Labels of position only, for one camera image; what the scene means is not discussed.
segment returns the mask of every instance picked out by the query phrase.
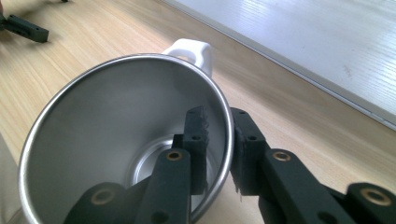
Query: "wooden table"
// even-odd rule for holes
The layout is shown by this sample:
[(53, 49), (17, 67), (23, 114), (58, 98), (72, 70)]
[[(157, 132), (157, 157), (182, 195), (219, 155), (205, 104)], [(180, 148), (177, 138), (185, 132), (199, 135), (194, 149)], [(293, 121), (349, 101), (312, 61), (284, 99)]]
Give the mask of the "wooden table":
[[(363, 181), (396, 192), (396, 132), (162, 1), (3, 5), (6, 16), (50, 31), (45, 44), (0, 32), (0, 132), (15, 161), (35, 118), (72, 78), (104, 61), (160, 53), (190, 38), (212, 45), (213, 79), (230, 106), (254, 118), (271, 147), (294, 152), (321, 183), (342, 192)], [(257, 198), (240, 200), (229, 176), (200, 223), (262, 223)]]

